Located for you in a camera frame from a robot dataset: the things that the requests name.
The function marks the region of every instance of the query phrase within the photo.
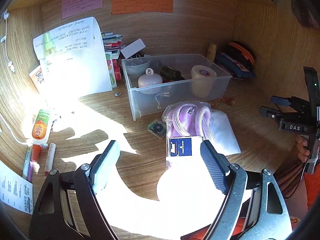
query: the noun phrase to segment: pink sticky note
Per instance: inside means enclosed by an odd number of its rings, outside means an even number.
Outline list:
[[[102,0],[62,0],[62,19],[102,8]]]

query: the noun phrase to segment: white paper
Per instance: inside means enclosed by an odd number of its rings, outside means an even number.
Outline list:
[[[102,36],[94,17],[50,32],[56,54],[45,57],[43,35],[34,39],[49,99],[63,101],[112,90]]]
[[[95,27],[93,24],[93,19],[93,17],[85,18],[59,26],[49,31],[56,53],[63,53],[84,48],[92,49],[94,43],[93,31]],[[33,47],[39,60],[45,57],[43,36],[44,35],[42,34],[33,39]]]
[[[33,213],[32,184],[0,161],[0,198],[2,202],[28,214]]]

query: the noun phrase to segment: clear plastic storage box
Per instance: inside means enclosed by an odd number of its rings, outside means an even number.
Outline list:
[[[185,80],[139,88],[138,79],[152,68],[159,74],[168,65],[181,72]],[[204,65],[213,69],[217,77],[191,79],[191,69]],[[182,101],[209,101],[221,98],[231,75],[200,54],[179,54],[123,59],[122,68],[133,120],[143,115],[162,112],[168,105]]]

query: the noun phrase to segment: white tube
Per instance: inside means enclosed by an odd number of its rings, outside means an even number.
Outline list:
[[[45,176],[48,176],[49,171],[51,171],[51,169],[52,169],[52,164],[53,164],[53,158],[54,158],[55,151],[56,151],[56,145],[54,143],[50,143],[47,162],[46,162],[45,168],[44,168],[44,175]]]

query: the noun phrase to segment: pink rope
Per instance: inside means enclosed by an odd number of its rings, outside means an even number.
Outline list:
[[[166,117],[167,138],[203,136],[214,142],[209,123],[211,109],[205,104],[181,103]]]

